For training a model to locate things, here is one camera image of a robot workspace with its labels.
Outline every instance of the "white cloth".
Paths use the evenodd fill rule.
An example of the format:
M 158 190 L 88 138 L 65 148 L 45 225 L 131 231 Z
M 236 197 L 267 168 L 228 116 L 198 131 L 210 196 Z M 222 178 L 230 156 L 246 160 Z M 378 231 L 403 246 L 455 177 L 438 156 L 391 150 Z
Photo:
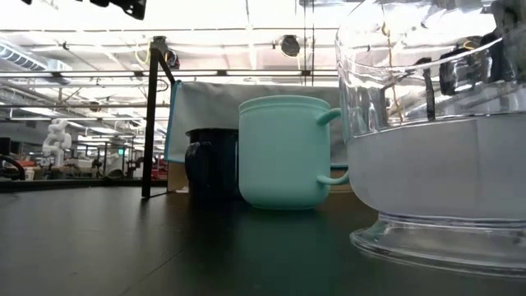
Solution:
M 339 107 L 337 87 L 247 86 L 206 82 L 178 82 L 170 105 L 168 136 L 164 158 L 184 162 L 189 144 L 185 132 L 196 128 L 238 128 L 238 106 L 249 99 L 267 95 L 305 95 L 323 99 L 331 108 Z M 335 167 L 347 167 L 347 151 L 342 140 L 341 120 L 330 124 L 331 161 Z

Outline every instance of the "dark table surface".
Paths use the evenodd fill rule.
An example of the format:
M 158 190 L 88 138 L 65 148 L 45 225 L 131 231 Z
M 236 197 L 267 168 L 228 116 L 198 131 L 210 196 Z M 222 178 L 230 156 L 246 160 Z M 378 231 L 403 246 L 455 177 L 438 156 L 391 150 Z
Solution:
M 526 281 L 360 253 L 376 212 L 353 194 L 316 210 L 195 206 L 98 187 L 0 195 L 1 295 L 525 295 Z

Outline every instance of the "white liquid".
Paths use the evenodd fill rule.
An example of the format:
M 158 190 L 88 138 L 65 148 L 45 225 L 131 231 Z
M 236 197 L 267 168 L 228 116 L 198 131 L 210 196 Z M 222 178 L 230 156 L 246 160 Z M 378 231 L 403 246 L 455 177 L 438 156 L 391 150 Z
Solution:
M 401 127 L 348 144 L 353 190 L 391 214 L 526 219 L 526 116 Z

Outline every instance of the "black stand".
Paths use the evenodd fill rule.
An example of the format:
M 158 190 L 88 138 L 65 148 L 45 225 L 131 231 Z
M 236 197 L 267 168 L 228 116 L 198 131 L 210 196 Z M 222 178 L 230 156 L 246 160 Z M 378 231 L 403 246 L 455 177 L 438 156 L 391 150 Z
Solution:
M 172 72 L 168 68 L 168 64 L 164 61 L 161 49 L 155 47 L 155 43 L 150 48 L 150 75 L 148 77 L 148 103 L 146 107 L 146 135 L 145 135 L 145 155 L 144 155 L 144 171 L 142 174 L 142 197 L 151 198 L 158 197 L 169 193 L 150 194 L 151 190 L 151 167 L 154 156 L 154 134 L 155 134 L 155 104 L 157 100 L 157 77 L 159 64 L 164 70 L 166 77 L 170 80 L 170 88 L 175 85 L 175 79 Z

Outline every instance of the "mint green mug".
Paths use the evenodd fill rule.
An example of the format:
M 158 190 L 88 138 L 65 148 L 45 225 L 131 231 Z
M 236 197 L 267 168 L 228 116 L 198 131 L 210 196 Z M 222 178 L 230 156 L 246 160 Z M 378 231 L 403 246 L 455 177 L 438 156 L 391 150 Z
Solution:
M 304 210 L 320 205 L 330 185 L 329 122 L 341 116 L 322 99 L 274 95 L 239 106 L 239 190 L 256 208 Z

